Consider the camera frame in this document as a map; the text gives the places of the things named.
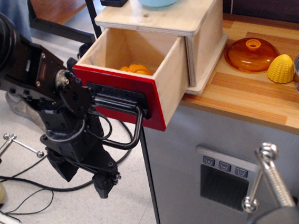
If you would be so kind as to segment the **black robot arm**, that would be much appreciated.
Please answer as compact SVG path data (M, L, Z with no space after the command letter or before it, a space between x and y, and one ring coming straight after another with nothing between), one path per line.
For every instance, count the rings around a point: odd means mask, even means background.
M0 13L0 89L18 95L44 123L41 142L54 169L70 181L82 168L92 173L101 198L120 179L103 147L104 134L90 91L44 47L21 36Z

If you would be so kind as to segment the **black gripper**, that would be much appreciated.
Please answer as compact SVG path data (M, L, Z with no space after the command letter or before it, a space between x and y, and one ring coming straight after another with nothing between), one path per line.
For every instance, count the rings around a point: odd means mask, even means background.
M103 147L100 120L89 115L73 132L47 131L41 136L47 158L60 176L70 182L79 168L95 174L92 182L100 198L107 199L121 179L117 163Z

